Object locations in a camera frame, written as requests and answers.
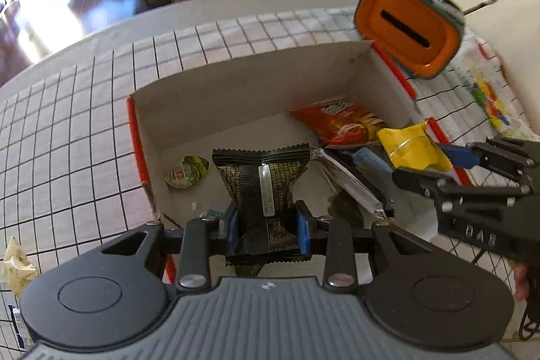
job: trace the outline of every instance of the green snack wrapper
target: green snack wrapper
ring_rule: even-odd
[[[200,156],[184,156],[181,163],[165,173],[165,182],[171,187],[188,188],[206,175],[209,166],[209,162]]]
[[[297,222],[292,187],[310,156],[308,144],[270,151],[212,151],[214,165],[240,215],[239,229],[245,232],[240,247],[245,253],[261,255],[298,247],[296,236],[287,230]]]

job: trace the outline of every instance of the round pad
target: round pad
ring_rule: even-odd
[[[137,339],[168,304],[161,279],[142,262],[90,252],[39,276],[26,288],[22,314],[45,343],[102,350]]]
[[[436,351],[500,340],[514,301],[497,277],[458,258],[403,255],[367,287],[366,305],[382,327]]]
[[[465,281],[448,276],[433,276],[412,287],[412,297],[433,311],[460,311],[474,301],[474,290]]]
[[[121,297],[122,289],[116,282],[90,276],[68,282],[60,289],[58,300],[68,310],[77,313],[99,313],[111,308]]]

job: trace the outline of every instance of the yellow snack package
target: yellow snack package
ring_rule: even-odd
[[[37,269],[28,260],[17,239],[12,236],[2,262],[2,278],[7,286],[17,297],[21,297],[21,293],[28,283],[38,274]]]
[[[450,171],[453,166],[439,146],[426,133],[427,123],[403,129],[383,128],[377,132],[394,167],[423,171],[428,167]]]

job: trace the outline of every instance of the wooden floor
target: wooden floor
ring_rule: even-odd
[[[143,0],[14,0],[0,13],[0,85],[48,54],[145,9]]]

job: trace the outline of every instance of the white cardboard box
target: white cardboard box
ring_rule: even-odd
[[[195,217],[193,202],[204,212],[224,212],[229,206],[230,196],[213,165],[193,187],[179,190],[165,183],[165,172],[184,155],[211,162],[214,148],[269,150],[305,142],[319,146],[315,133],[288,109],[347,97],[391,127],[421,122],[414,102],[370,46],[346,42],[251,55],[182,71],[137,90],[129,103],[132,137],[141,180],[157,214],[185,226]],[[333,194],[312,164],[293,187],[295,200],[304,200],[314,216],[327,213]],[[422,213],[407,229],[433,238],[435,211]],[[323,259],[274,263],[265,266],[261,276],[321,276]],[[365,255],[357,256],[357,267],[359,281],[369,282]],[[213,279],[234,274],[222,257],[212,258],[211,270]]]

